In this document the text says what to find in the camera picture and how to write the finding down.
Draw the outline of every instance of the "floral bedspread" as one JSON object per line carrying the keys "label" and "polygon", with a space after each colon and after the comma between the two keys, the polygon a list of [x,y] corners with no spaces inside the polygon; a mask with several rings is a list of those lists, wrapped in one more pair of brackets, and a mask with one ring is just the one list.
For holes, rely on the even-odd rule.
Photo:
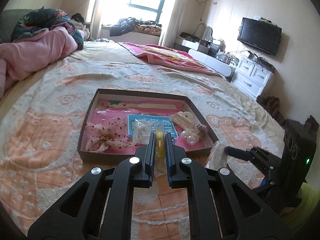
{"label": "floral bedspread", "polygon": [[[90,43],[22,82],[0,108],[0,129],[6,131],[0,134],[0,200],[25,234],[92,168],[76,145],[97,88],[186,95],[223,143],[241,149],[257,145],[281,155],[282,128],[222,78],[141,63],[118,44]],[[112,51],[135,63],[98,61]],[[263,179],[249,162],[230,158],[228,164],[250,188]],[[135,189],[132,212],[132,240],[190,239],[187,192],[170,189],[166,176],[156,177],[150,189]]]}

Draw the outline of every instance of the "clear plastic packet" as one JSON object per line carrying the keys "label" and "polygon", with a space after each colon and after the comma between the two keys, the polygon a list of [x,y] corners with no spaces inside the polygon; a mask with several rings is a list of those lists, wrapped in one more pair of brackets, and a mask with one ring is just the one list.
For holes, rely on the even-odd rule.
{"label": "clear plastic packet", "polygon": [[135,120],[132,142],[137,144],[148,144],[150,140],[150,133],[152,123],[146,120]]}
{"label": "clear plastic packet", "polygon": [[204,166],[215,171],[220,168],[226,168],[228,155],[224,152],[225,147],[225,144],[220,141],[216,141]]}

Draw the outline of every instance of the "television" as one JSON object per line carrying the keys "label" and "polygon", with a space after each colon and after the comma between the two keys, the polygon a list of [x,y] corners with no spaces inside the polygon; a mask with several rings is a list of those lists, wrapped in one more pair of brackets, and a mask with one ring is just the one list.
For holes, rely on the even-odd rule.
{"label": "television", "polygon": [[281,30],[273,24],[243,18],[238,41],[275,56],[281,42]]}

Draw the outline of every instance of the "white curtain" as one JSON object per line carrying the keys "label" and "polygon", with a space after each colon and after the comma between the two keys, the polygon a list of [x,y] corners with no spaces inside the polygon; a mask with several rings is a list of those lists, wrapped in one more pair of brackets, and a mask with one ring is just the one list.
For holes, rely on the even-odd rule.
{"label": "white curtain", "polygon": [[160,17],[162,32],[159,46],[173,48],[188,0],[165,0]]}
{"label": "white curtain", "polygon": [[90,0],[86,21],[91,22],[91,40],[96,40],[100,37],[102,7],[103,3],[100,0]]}

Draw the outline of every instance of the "pink blanket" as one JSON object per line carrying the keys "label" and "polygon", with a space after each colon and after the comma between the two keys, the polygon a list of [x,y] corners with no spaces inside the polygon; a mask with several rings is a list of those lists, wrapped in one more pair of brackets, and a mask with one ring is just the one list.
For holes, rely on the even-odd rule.
{"label": "pink blanket", "polygon": [[152,65],[220,76],[218,72],[211,70],[183,51],[157,45],[138,45],[129,42],[119,42],[119,44]]}
{"label": "pink blanket", "polygon": [[77,49],[74,38],[63,26],[0,45],[0,99],[15,82],[43,69]]}

